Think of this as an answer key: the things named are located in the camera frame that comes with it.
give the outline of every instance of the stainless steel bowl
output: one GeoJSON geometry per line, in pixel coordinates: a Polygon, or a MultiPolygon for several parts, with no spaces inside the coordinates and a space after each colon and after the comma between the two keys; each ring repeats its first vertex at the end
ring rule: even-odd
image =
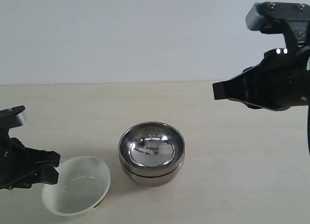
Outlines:
{"type": "Polygon", "coordinates": [[[144,122],[128,129],[119,142],[123,170],[134,181],[159,186],[171,181],[185,158],[185,141],[174,127],[144,122]]]}

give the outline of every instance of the table surface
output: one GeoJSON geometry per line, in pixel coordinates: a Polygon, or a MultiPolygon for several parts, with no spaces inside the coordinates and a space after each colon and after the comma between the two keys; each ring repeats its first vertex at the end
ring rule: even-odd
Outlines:
{"type": "Polygon", "coordinates": [[[112,176],[103,203],[81,217],[49,213],[41,184],[2,190],[0,223],[309,223],[306,107],[214,101],[212,81],[1,86],[0,100],[0,109],[26,106],[26,125],[10,131],[25,146],[54,150],[61,161],[99,157],[112,176]],[[158,188],[132,182],[118,160],[121,135],[144,121],[170,124],[186,141],[181,171],[158,188]]]}

